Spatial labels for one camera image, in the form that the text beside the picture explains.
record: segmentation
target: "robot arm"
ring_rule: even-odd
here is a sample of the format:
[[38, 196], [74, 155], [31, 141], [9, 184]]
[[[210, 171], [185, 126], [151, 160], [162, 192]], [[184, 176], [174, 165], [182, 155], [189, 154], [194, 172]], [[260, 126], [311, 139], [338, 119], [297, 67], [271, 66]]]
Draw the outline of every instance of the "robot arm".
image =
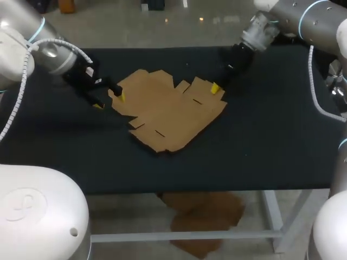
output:
[[[23, 64], [20, 63], [23, 63], [27, 44], [37, 43], [43, 39], [66, 41], [24, 0], [0, 0], [0, 32], [3, 38], [7, 39], [4, 42], [7, 43], [7, 47], [3, 44], [0, 51], [0, 91], [21, 80]], [[121, 94], [121, 88], [109, 77], [99, 77], [99, 63], [96, 59], [92, 59], [93, 63], [90, 63], [78, 55], [74, 49], [67, 48], [65, 45], [49, 41], [41, 43], [39, 48], [33, 51], [33, 58], [50, 74], [62, 76], [77, 94], [94, 107], [103, 108], [104, 104], [89, 93], [91, 90], [107, 87], [116, 96]], [[8, 59], [16, 60], [10, 63], [13, 64], [10, 68], [4, 66], [8, 64]], [[28, 63], [28, 76], [34, 68], [34, 60], [30, 58]]]
[[[269, 28], [273, 30], [276, 26], [290, 37], [299, 37], [319, 50], [336, 55], [342, 64], [342, 83], [347, 90], [345, 8], [328, 0], [254, 0], [254, 4], [262, 13], [252, 19], [250, 27], [243, 33], [242, 40], [246, 45], [254, 51], [263, 51], [272, 42], [270, 36], [265, 37]], [[253, 28], [258, 28], [262, 37], [252, 33]], [[330, 198], [314, 223], [307, 260], [340, 260], [347, 255], [347, 139], [341, 143], [339, 151]]]

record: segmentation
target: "cardboard slot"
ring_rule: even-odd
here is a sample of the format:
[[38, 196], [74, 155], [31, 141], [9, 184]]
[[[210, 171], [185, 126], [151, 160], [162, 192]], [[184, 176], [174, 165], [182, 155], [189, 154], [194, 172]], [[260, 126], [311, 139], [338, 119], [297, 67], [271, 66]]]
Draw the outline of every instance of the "cardboard slot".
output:
[[[156, 130], [156, 132], [158, 133], [158, 134], [160, 134], [157, 130]], [[162, 137], [165, 137], [163, 134], [160, 134]]]
[[196, 99], [193, 99], [195, 102], [199, 103], [200, 105], [202, 105], [199, 101], [197, 101]]

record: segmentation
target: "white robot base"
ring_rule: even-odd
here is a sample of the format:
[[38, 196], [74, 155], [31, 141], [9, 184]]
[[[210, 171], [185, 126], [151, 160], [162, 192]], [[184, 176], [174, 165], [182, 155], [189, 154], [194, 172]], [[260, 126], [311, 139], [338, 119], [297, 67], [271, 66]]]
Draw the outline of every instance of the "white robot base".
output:
[[91, 260], [88, 205], [73, 180], [12, 165], [0, 177], [0, 259]]

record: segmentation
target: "metal table frame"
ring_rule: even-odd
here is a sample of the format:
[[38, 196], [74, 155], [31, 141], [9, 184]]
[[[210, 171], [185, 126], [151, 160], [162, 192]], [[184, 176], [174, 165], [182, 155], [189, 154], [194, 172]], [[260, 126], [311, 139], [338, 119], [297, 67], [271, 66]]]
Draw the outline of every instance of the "metal table frame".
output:
[[271, 238], [275, 253], [284, 253], [291, 247], [305, 223], [305, 216], [312, 207], [317, 190], [302, 190], [286, 221], [283, 223], [274, 191], [262, 191], [269, 230], [262, 231], [207, 231], [207, 232], [159, 232], [92, 235], [92, 243], [169, 241], [191, 239], [248, 239]]

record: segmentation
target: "logo on robot base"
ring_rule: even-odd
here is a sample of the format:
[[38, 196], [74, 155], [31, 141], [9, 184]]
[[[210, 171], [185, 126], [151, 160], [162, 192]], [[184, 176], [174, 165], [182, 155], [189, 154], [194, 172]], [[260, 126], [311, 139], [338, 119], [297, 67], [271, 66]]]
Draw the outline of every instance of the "logo on robot base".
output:
[[19, 188], [0, 201], [0, 219], [11, 223], [35, 224], [47, 210], [45, 196], [34, 188]]

